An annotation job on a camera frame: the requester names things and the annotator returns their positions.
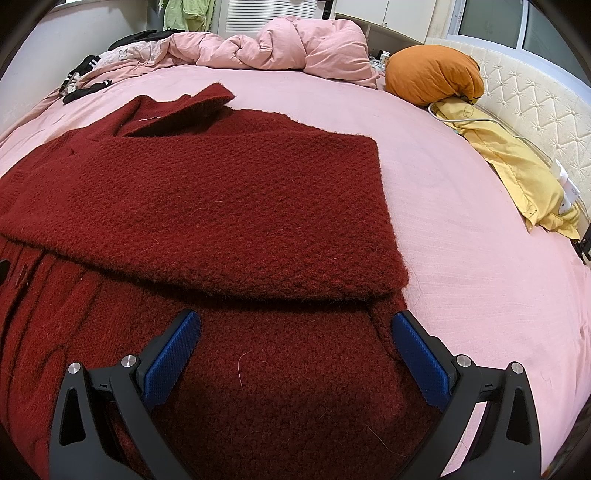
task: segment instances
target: tufted headboard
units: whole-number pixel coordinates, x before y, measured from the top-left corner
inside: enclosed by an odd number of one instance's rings
[[[497,51],[440,38],[426,43],[455,48],[478,62],[485,94],[476,105],[557,158],[591,214],[591,105],[545,73]]]

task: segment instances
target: black strap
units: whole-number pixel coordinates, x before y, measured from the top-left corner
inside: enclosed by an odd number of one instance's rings
[[[73,102],[74,100],[78,100],[78,98],[85,97],[86,95],[90,95],[91,93],[96,93],[108,86],[111,86],[113,81],[105,80],[104,82],[95,83],[94,85],[89,86],[88,88],[81,88],[79,90],[74,90],[72,93],[68,93],[64,97],[64,105]]]

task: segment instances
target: pink bed sheet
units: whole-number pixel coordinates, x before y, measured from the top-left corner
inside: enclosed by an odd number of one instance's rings
[[[281,112],[375,139],[392,224],[411,274],[409,309],[454,354],[487,367],[525,365],[545,468],[591,392],[591,271],[567,238],[539,227],[528,233],[488,164],[428,113],[383,91],[301,72],[182,65],[66,106],[54,103],[8,136],[0,147],[0,174],[34,147],[89,125],[136,95],[173,100],[213,82],[236,95],[233,108]],[[480,408],[448,469],[459,466],[481,415]]]

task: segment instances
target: hanging clothes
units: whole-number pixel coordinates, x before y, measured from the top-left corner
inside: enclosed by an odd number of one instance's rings
[[[211,27],[215,0],[160,0],[164,30],[205,32]]]

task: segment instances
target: white wall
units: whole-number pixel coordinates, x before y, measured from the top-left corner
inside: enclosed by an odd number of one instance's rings
[[[87,0],[49,13],[0,79],[0,132],[59,87],[86,56],[146,27],[147,0]]]
[[[454,0],[437,0],[435,2],[435,10],[427,31],[428,37],[445,38],[454,4]]]

